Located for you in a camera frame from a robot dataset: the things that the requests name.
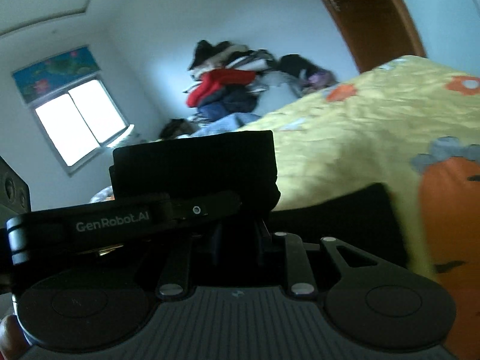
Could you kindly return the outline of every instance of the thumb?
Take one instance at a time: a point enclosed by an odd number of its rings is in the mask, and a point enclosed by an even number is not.
[[[5,317],[0,324],[0,350],[5,360],[18,359],[29,347],[17,317]]]

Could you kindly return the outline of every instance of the metal screw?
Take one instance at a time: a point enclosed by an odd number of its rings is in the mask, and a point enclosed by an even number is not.
[[[175,296],[180,295],[183,292],[183,288],[178,284],[169,283],[160,286],[158,291],[163,296]]]
[[[294,295],[310,295],[315,287],[308,283],[296,283],[292,285],[291,291]]]

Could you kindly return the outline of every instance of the white wall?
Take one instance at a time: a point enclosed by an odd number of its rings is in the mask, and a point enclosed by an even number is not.
[[[158,136],[162,116],[147,98],[107,34],[76,35],[35,43],[35,48],[0,61],[0,155],[30,187],[32,208],[42,210],[87,203],[110,184],[111,151],[95,157],[69,177],[24,105],[11,72],[51,55],[88,44],[102,69],[105,86],[129,123],[146,139]]]
[[[196,43],[229,40],[281,57],[300,54],[340,80],[358,74],[321,0],[131,0],[110,34],[170,117],[189,115],[182,90]]]
[[[430,59],[480,76],[475,0],[404,0]]]

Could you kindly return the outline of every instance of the bed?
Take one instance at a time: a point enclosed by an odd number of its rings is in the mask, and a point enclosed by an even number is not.
[[[275,210],[387,185],[410,269],[457,302],[448,348],[480,358],[480,79],[404,56],[241,131],[272,130]]]

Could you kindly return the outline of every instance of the door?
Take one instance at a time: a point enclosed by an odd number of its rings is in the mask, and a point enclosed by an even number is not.
[[[362,73],[402,55],[425,56],[403,0],[323,0]]]

